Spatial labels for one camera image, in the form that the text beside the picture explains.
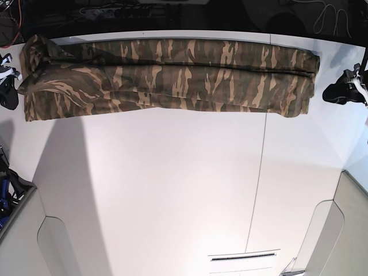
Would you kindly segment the blue and black equipment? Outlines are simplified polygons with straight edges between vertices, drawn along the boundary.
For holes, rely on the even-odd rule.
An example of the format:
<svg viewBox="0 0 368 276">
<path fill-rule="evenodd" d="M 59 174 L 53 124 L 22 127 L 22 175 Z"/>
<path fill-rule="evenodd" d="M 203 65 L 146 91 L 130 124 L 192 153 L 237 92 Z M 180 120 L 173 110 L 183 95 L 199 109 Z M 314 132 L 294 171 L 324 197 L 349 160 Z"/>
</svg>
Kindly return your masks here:
<svg viewBox="0 0 368 276">
<path fill-rule="evenodd" d="M 12 213 L 32 186 L 30 182 L 22 179 L 10 168 L 9 161 L 1 147 L 1 230 L 5 229 Z"/>
</svg>

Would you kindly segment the black power strip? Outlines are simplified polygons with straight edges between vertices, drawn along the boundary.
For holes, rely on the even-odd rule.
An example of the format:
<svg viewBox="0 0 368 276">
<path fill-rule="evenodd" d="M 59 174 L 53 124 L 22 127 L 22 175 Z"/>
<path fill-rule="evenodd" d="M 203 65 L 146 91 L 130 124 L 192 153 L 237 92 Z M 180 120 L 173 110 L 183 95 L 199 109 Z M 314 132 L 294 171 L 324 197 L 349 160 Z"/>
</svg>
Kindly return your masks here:
<svg viewBox="0 0 368 276">
<path fill-rule="evenodd" d="M 116 19 L 116 18 L 144 18 L 151 15 L 151 10 L 145 7 L 102 7 L 82 8 L 80 14 L 88 20 Z"/>
</svg>

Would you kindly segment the camouflage T-shirt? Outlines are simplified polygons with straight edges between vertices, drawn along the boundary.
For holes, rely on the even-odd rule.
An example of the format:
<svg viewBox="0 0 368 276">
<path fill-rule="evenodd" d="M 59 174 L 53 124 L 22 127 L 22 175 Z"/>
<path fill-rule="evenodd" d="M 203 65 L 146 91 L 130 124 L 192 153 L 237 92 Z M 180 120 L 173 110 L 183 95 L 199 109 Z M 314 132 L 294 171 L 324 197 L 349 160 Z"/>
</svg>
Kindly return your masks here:
<svg viewBox="0 0 368 276">
<path fill-rule="evenodd" d="M 148 108 L 307 114 L 320 58 L 246 41 L 135 39 L 23 47 L 28 122 Z"/>
</svg>

